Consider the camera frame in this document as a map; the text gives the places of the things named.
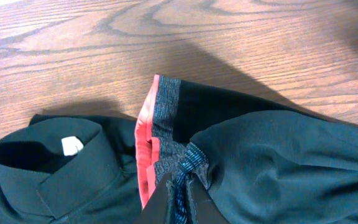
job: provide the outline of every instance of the white tag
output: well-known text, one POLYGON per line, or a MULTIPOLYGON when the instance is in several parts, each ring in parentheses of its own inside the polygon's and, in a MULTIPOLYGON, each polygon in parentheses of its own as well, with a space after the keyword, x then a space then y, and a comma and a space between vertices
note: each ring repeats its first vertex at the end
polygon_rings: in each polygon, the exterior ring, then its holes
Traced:
POLYGON ((74 156, 84 148, 82 142, 75 136, 62 138, 62 145, 65 156, 74 156))

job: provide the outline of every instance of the wooden surface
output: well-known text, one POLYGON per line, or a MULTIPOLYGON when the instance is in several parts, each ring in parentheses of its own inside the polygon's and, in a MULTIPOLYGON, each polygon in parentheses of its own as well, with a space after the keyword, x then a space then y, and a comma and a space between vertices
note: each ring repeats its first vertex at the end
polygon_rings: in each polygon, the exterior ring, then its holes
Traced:
POLYGON ((0 138, 35 113, 137 116, 155 73, 358 124, 358 1, 0 6, 0 138))

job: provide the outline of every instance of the wooden table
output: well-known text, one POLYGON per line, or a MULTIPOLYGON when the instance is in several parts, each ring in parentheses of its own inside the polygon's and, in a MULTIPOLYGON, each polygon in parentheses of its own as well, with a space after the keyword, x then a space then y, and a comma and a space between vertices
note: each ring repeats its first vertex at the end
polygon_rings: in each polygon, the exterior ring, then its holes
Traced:
POLYGON ((358 1, 0 6, 0 138, 31 116, 137 116, 153 74, 358 124, 358 1))

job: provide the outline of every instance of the pink fabric edge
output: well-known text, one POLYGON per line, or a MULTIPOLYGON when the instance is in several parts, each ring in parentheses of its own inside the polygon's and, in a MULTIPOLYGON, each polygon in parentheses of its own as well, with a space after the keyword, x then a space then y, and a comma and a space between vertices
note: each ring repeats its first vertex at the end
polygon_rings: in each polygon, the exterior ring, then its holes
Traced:
POLYGON ((160 141, 158 138, 152 137, 153 114, 159 80, 160 76, 155 75, 135 126, 135 156, 142 208, 146 206, 155 190, 153 164, 159 160, 160 155, 160 141))

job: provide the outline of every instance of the collar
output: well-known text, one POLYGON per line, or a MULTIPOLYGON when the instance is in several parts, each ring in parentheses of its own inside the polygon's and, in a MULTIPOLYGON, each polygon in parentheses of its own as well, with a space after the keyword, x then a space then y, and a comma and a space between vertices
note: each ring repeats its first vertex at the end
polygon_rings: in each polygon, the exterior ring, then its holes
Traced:
POLYGON ((0 140, 0 186, 19 212, 60 218, 120 176, 102 127, 89 120, 48 119, 0 140), (68 136, 84 145, 75 156, 63 155, 68 136))

